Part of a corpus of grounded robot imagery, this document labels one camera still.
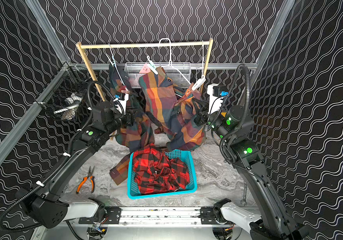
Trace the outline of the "multicolour plaid shirt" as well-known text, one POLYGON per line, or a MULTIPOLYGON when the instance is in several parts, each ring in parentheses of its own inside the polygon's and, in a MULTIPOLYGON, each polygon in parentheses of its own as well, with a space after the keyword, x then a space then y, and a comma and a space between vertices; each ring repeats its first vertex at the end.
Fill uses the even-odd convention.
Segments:
POLYGON ((199 90, 192 91, 175 85, 165 73, 147 73, 138 81, 143 91, 145 112, 169 138, 166 148, 169 151, 194 151, 206 139, 204 126, 194 122, 196 111, 193 102, 202 100, 199 90))
POLYGON ((116 141, 133 153, 154 143, 150 118, 146 115, 132 90, 128 74, 112 64, 109 65, 110 92, 114 97, 123 97, 124 116, 122 127, 115 134, 116 141))

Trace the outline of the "white clothespin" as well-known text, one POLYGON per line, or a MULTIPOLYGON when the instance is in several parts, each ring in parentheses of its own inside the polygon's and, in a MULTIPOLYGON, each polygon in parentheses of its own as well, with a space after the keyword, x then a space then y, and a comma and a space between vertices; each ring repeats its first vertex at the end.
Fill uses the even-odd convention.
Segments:
POLYGON ((202 86, 202 84, 203 84, 205 81, 206 81, 205 76, 202 76, 200 79, 198 79, 198 80, 194 83, 194 85, 192 86, 191 90, 192 90, 192 91, 195 91, 195 90, 199 89, 200 86, 202 86))

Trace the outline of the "red black plaid shirt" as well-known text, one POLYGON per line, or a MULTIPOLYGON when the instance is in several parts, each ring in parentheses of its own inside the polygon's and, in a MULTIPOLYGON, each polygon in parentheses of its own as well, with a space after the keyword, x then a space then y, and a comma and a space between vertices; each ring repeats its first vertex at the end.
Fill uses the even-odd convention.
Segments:
POLYGON ((133 153, 134 182, 142 195, 185 190, 190 183, 187 165, 179 158, 170 159, 154 144, 133 153))

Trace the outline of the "white wire hanger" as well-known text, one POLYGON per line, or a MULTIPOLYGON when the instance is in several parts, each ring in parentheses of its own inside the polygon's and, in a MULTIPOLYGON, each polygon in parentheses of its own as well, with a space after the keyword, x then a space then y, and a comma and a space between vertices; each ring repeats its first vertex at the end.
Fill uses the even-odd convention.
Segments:
POLYGON ((205 44, 204 42, 202 41, 202 53, 201 53, 201 77, 200 79, 204 79, 204 49, 205 49, 205 44))

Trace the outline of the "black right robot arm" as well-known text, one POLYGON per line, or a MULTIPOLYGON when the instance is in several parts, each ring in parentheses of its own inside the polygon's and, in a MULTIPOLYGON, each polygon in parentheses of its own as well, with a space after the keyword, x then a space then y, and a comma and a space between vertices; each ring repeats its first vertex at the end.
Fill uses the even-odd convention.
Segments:
POLYGON ((238 65, 234 78, 244 76, 245 97, 243 106, 232 106, 221 115, 225 107, 212 109, 208 102, 194 101, 198 106, 198 126, 207 126, 220 137, 218 144, 226 163, 237 170, 258 205, 254 214, 224 199, 214 206, 215 220, 219 223, 233 223, 250 234, 253 240, 303 240, 309 234, 308 226, 298 223, 290 216, 268 177, 266 161, 257 145, 247 133, 254 121, 250 116, 250 73, 245 64, 238 65))

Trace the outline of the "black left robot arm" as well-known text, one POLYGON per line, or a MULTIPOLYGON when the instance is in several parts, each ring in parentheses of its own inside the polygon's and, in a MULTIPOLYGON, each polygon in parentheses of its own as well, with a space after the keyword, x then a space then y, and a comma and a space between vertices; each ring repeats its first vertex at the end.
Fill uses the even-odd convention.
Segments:
POLYGON ((108 141, 112 133, 122 127, 134 124, 134 114, 125 110, 103 83, 90 82, 86 97, 91 113, 85 125, 73 135, 67 151, 61 160, 30 190, 21 189, 17 200, 0 215, 0 230, 8 233, 29 231, 41 226, 47 229, 59 223, 76 218, 95 216, 100 204, 88 200, 85 207, 77 210, 75 202, 64 202, 60 197, 80 167, 108 141), (17 206, 21 206, 36 224, 26 227, 9 228, 5 217, 17 206))

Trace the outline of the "teal plastic basket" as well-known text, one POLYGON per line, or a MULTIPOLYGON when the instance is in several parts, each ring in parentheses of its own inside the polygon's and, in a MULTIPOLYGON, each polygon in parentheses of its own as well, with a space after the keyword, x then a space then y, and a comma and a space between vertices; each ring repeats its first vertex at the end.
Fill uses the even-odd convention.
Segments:
POLYGON ((139 199, 147 199, 147 198, 159 198, 159 197, 168 197, 168 196, 176 196, 176 195, 183 195, 183 194, 192 194, 195 193, 197 190, 197 180, 196 180, 196 173, 194 162, 191 156, 190 151, 181 151, 181 150, 173 150, 171 152, 166 152, 165 155, 171 159, 180 159, 184 162, 188 168, 190 182, 186 186, 185 189, 179 189, 174 192, 162 193, 162 194, 149 194, 149 195, 142 195, 139 191, 138 184, 134 181, 135 173, 133 170, 133 158, 134 153, 130 155, 130 160, 128 164, 128 174, 127 174, 127 196, 131 200, 139 200, 139 199))

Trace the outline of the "pink triangular item in basket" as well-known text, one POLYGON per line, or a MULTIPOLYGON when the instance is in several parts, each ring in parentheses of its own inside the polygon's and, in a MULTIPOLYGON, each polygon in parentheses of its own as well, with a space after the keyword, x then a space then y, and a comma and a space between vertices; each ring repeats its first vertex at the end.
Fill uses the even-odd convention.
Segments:
POLYGON ((150 69, 148 63, 145 63, 145 64, 141 67, 141 69, 140 69, 140 71, 139 71, 140 74, 147 74, 147 73, 150 73, 150 72, 151 72, 151 69, 150 69))

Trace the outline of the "green clothespin middle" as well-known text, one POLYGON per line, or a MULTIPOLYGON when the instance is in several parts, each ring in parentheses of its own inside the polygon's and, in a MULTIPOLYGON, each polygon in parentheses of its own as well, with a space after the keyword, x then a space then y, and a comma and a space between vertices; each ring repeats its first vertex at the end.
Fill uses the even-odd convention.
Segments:
POLYGON ((147 65, 148 65, 148 67, 150 68, 150 70, 151 70, 155 75, 158 75, 158 71, 156 70, 155 63, 150 59, 150 56, 149 56, 149 55, 147 55, 146 58, 147 58, 147 65))

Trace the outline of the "wooden clothes rack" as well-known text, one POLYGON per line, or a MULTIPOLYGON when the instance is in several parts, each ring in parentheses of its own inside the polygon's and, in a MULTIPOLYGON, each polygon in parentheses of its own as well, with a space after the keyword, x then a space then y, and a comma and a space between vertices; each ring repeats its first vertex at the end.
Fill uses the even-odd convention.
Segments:
MULTIPOLYGON (((210 38, 208 41, 203 41, 205 46, 207 46, 207 53, 204 60, 204 76, 206 78, 206 73, 208 69, 208 64, 211 56, 212 46, 213 46, 213 38, 210 38)), ((173 47, 189 47, 189 46, 202 46, 201 42, 177 42, 172 43, 173 47)), ((88 70, 91 79, 93 80, 93 83, 97 82, 97 78, 94 72, 94 69, 92 67, 92 64, 90 63, 87 54, 85 50, 87 49, 109 49, 108 44, 101 44, 101 45, 83 45, 81 42, 78 42, 76 44, 76 47, 81 55, 81 58, 83 62, 85 63, 86 69, 88 70)), ((113 49, 132 49, 132 48, 154 48, 159 47, 158 43, 140 43, 140 44, 113 44, 111 45, 113 49)), ((161 44, 161 47, 167 47, 167 44, 161 44)))

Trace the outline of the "steel wrench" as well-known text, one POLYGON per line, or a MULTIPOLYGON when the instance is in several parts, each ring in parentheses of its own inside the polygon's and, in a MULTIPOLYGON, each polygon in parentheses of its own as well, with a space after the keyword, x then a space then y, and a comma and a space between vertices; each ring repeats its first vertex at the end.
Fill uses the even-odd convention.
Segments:
POLYGON ((246 185, 246 182, 243 182, 242 199, 240 200, 240 204, 242 206, 246 206, 247 205, 246 197, 247 197, 247 185, 246 185))

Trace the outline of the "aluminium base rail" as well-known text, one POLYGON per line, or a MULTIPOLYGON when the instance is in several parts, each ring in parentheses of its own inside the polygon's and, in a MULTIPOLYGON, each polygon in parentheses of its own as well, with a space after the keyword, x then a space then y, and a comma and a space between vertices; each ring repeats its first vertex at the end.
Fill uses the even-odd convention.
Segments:
POLYGON ((205 226, 235 224, 249 229, 253 224, 269 229, 278 228, 285 221, 279 214, 267 218, 257 211, 239 207, 231 202, 214 207, 104 207, 93 203, 76 203, 70 206, 44 207, 34 219, 51 229, 62 222, 78 221, 83 225, 118 226, 205 226))

